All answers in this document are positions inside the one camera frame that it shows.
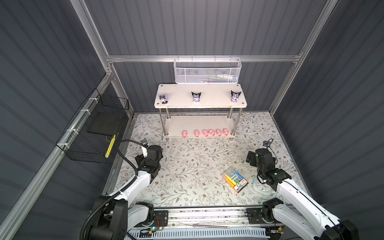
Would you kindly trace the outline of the black purple toy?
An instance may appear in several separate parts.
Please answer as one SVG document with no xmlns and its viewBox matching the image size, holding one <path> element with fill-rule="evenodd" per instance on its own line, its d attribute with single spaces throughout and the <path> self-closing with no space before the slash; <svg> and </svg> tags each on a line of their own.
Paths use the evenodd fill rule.
<svg viewBox="0 0 384 240">
<path fill-rule="evenodd" d="M 232 101 L 233 103 L 236 103 L 236 102 L 239 100 L 241 94 L 242 94 L 242 92 L 234 92 L 234 91 L 231 91 L 231 101 Z"/>
</svg>

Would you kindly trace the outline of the black purple toy figure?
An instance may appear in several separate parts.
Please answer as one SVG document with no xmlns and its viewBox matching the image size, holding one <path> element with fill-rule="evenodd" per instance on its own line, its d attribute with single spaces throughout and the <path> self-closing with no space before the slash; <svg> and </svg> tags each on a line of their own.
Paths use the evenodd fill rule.
<svg viewBox="0 0 384 240">
<path fill-rule="evenodd" d="M 191 94 L 192 94 L 194 103 L 199 103 L 200 100 L 201 100 L 201 94 L 202 94 L 202 93 L 194 93 L 194 92 L 191 92 Z"/>
</svg>

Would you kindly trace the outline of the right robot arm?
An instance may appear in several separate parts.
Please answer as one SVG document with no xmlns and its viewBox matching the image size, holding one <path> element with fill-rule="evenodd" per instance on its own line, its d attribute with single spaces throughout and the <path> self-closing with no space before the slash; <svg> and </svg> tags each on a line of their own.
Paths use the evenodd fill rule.
<svg viewBox="0 0 384 240">
<path fill-rule="evenodd" d="M 296 209 L 278 198 L 263 202 L 258 216 L 266 223 L 280 222 L 304 240 L 358 240 L 357 227 L 342 221 L 304 192 L 284 170 L 276 168 L 276 158 L 267 148 L 248 152 L 246 162 L 257 168 L 257 180 L 282 195 Z"/>
</svg>

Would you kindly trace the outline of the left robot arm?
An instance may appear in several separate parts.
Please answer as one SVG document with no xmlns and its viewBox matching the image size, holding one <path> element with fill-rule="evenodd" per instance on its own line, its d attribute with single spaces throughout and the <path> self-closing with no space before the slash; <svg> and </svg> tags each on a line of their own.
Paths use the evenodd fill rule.
<svg viewBox="0 0 384 240">
<path fill-rule="evenodd" d="M 120 150 L 120 145 L 126 142 L 142 147 L 143 153 L 135 157 L 137 166 Z M 129 231 L 140 223 L 151 223 L 155 216 L 153 204 L 139 202 L 132 208 L 130 205 L 157 177 L 163 148 L 159 145 L 149 146 L 145 141 L 124 139 L 116 144 L 116 149 L 118 155 L 133 168 L 134 175 L 114 193 L 99 196 L 80 230 L 80 240 L 123 240 L 125 237 L 134 240 Z"/>
</svg>

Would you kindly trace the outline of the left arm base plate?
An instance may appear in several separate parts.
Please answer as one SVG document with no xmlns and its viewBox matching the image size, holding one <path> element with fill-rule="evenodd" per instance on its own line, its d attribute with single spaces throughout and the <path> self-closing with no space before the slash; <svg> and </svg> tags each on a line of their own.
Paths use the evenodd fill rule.
<svg viewBox="0 0 384 240">
<path fill-rule="evenodd" d="M 169 219 L 169 211 L 154 211 L 153 219 L 150 221 L 145 221 L 143 223 L 140 223 L 141 227 L 167 227 L 168 226 L 168 219 Z"/>
</svg>

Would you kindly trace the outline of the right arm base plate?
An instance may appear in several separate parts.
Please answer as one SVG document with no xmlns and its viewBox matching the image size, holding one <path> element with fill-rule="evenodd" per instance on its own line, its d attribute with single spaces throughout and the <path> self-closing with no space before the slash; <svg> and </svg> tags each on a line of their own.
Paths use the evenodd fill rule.
<svg viewBox="0 0 384 240">
<path fill-rule="evenodd" d="M 256 224 L 272 224 L 272 225 L 279 225 L 282 226 L 283 224 L 279 221 L 268 219 L 263 217 L 263 210 L 262 208 L 246 208 L 245 217 L 248 219 L 249 224 L 256 225 Z"/>
</svg>

